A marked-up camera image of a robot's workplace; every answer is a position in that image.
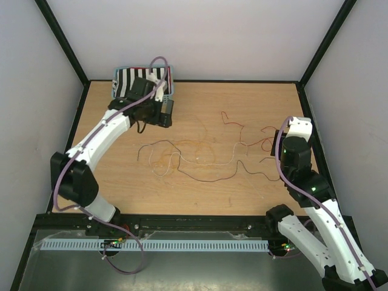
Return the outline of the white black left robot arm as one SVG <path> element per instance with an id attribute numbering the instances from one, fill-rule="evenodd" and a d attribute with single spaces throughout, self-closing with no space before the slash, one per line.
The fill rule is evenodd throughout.
<path id="1" fill-rule="evenodd" d="M 99 192 L 94 170 L 110 146 L 139 121 L 160 125 L 166 82 L 154 73 L 135 77 L 123 97 L 113 99 L 101 120 L 77 145 L 65 153 L 56 152 L 50 159 L 54 208 L 61 212 L 58 198 L 73 202 L 73 207 L 100 221 L 108 235 L 121 228 L 119 210 Z"/>

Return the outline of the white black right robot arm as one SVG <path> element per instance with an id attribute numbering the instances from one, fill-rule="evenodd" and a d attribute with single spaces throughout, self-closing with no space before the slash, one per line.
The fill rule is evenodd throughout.
<path id="1" fill-rule="evenodd" d="M 352 236 L 331 186 L 312 170 L 308 140 L 276 132 L 271 155 L 288 193 L 321 237 L 313 235 L 285 204 L 266 212 L 266 231 L 291 241 L 316 268 L 325 290 L 376 290 L 386 284 L 385 271 L 369 262 Z"/>

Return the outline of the clear zip tie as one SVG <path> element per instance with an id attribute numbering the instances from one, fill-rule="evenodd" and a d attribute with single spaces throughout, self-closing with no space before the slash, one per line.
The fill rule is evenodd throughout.
<path id="1" fill-rule="evenodd" d="M 255 193 L 260 197 L 261 199 L 264 199 L 262 193 L 255 187 L 255 185 L 250 181 L 248 176 L 246 174 L 243 175 L 245 180 L 248 182 L 248 184 L 252 187 L 252 189 L 255 191 Z"/>

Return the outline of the light blue plastic basket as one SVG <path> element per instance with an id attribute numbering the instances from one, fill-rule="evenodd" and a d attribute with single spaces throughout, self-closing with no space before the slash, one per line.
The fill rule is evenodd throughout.
<path id="1" fill-rule="evenodd" d="M 128 98 L 130 93 L 140 93 L 139 98 L 142 98 L 148 92 L 151 92 L 155 85 L 146 79 L 149 73 L 154 73 L 160 80 L 164 77 L 164 81 L 167 83 L 163 102 L 168 99 L 173 100 L 174 82 L 173 67 L 171 65 L 167 67 L 152 65 L 152 68 L 147 66 L 116 68 L 112 80 L 112 98 Z"/>

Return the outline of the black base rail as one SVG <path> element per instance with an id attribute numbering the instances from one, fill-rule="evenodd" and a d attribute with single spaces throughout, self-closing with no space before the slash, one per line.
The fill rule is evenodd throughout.
<path id="1" fill-rule="evenodd" d="M 229 232 L 248 237 L 280 239 L 281 235 L 269 230 L 265 216 L 206 216 L 206 215 L 121 215 L 119 226 L 135 236 L 147 232 Z M 88 236 L 113 238 L 124 232 L 106 226 L 86 215 L 51 213 L 36 216 L 32 230 L 84 230 Z"/>

